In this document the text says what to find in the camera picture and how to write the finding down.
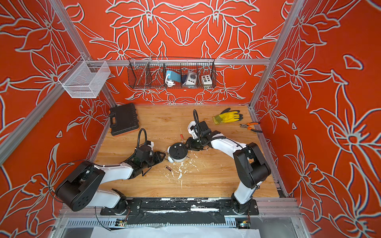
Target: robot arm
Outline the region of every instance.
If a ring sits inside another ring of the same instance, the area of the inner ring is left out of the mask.
[[[119,191],[101,190],[99,185],[119,179],[133,179],[143,173],[143,169],[161,163],[165,154],[153,151],[154,143],[146,140],[135,149],[133,155],[118,165],[101,166],[88,160],[79,164],[74,171],[58,185],[55,194],[73,211],[88,206],[112,208],[116,214],[126,211],[126,197]]]
[[[236,213],[247,210],[250,200],[259,185],[271,174],[261,150],[255,143],[243,144],[225,137],[219,131],[211,131],[205,121],[198,122],[197,112],[194,110],[195,121],[188,125],[188,132],[192,135],[187,142],[188,150],[203,150],[208,145],[232,157],[241,180],[238,188],[232,194],[232,205]]]

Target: cable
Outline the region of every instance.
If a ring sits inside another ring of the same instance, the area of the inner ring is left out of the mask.
[[[141,135],[142,131],[144,132],[144,139],[145,139],[145,140],[144,140],[144,145],[147,144],[147,132],[146,132],[146,130],[145,130],[144,128],[141,128],[140,131],[139,131],[139,134],[138,134],[138,143],[137,143],[137,145],[136,145],[136,149],[138,149],[139,146],[140,146],[140,135]],[[132,159],[132,158],[136,155],[136,149],[135,149],[134,153],[133,153],[128,159],[126,159],[126,160],[123,161],[123,162],[126,163],[127,161],[129,161],[130,159]]]
[[[200,121],[199,121],[199,115],[197,114],[196,109],[193,110],[193,119],[196,123],[196,128],[197,128],[197,136],[199,140],[201,139],[201,127],[200,127]]]
[[[169,77],[169,73],[165,76],[165,83],[168,85],[168,87],[172,87],[174,85],[174,81],[172,80],[169,80],[168,77]]]
[[[142,176],[146,175],[148,173],[148,171],[151,170],[151,168],[152,168],[152,166],[150,166],[149,169],[145,173],[143,173],[143,170],[142,170]]]
[[[144,128],[141,128],[140,131],[139,131],[139,134],[138,134],[138,145],[136,146],[136,148],[139,148],[139,145],[140,145],[140,134],[142,133],[142,131],[144,132],[144,138],[145,138],[145,141],[144,141],[144,144],[146,145],[147,144],[147,132]]]
[[[99,224],[100,224],[103,228],[105,228],[106,230],[111,231],[110,228],[106,228],[106,227],[99,221],[98,216],[96,215],[96,207],[94,207],[94,210],[95,210],[95,217],[96,217],[96,220],[99,222]]]
[[[247,221],[248,221],[248,226],[250,227],[251,220],[250,220],[250,214],[249,214],[249,212],[250,212],[250,206],[247,208]]]
[[[126,218],[124,219],[126,222],[127,222],[127,218],[128,218],[128,215],[130,214],[130,212],[131,212],[131,208],[129,207],[129,206],[127,206],[127,208],[128,208],[128,213],[127,213],[127,216],[126,216]]]
[[[238,144],[237,142],[235,142],[234,140],[229,139],[229,138],[227,138],[227,137],[226,137],[225,139],[231,140],[232,142],[236,143],[239,147],[241,147],[241,148],[243,149],[243,147],[242,147],[240,144]]]
[[[217,140],[217,139],[226,139],[226,136],[216,136],[216,137],[213,137],[212,139],[210,139],[207,142],[205,142],[205,144],[201,144],[201,146],[204,147],[207,144],[209,144],[211,141],[214,141],[214,140]]]

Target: yellow glove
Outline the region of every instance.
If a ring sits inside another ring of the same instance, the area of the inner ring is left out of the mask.
[[[243,115],[239,114],[239,110],[230,111],[230,108],[227,108],[221,112],[221,114],[213,117],[213,121],[216,125],[220,124],[221,122],[227,123],[227,122],[234,122],[234,121],[240,121],[243,119]]]

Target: orange pliers handle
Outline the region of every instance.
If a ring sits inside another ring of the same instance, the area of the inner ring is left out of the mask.
[[[252,125],[259,125],[259,122],[250,122],[250,123],[247,123],[248,126],[252,126]]]
[[[254,132],[262,133],[262,131],[255,130],[254,128],[250,127],[252,125],[259,125],[259,122],[251,122],[251,123],[246,123],[246,124],[240,124],[240,126],[243,128],[247,128],[248,130],[252,130]]]

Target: red floral wallpaper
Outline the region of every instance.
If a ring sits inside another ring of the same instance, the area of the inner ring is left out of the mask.
[[[46,0],[0,1],[0,143],[79,57]]]
[[[379,1],[307,1],[255,106],[313,237],[381,235],[380,21]]]
[[[46,0],[0,1],[0,143],[47,96],[79,57]],[[109,105],[63,93],[0,171],[0,237],[47,237],[62,207],[49,197],[71,168],[90,158],[108,119]]]
[[[0,171],[0,237],[47,237],[62,204],[49,196],[73,168],[89,159],[108,120],[104,94],[74,99],[67,93],[44,115]]]
[[[91,56],[99,60],[151,52],[164,58],[268,58],[292,5],[290,0],[62,2]],[[263,65],[220,67],[216,88],[184,91],[132,89],[126,68],[114,67],[107,85],[122,104],[243,104],[263,70]]]

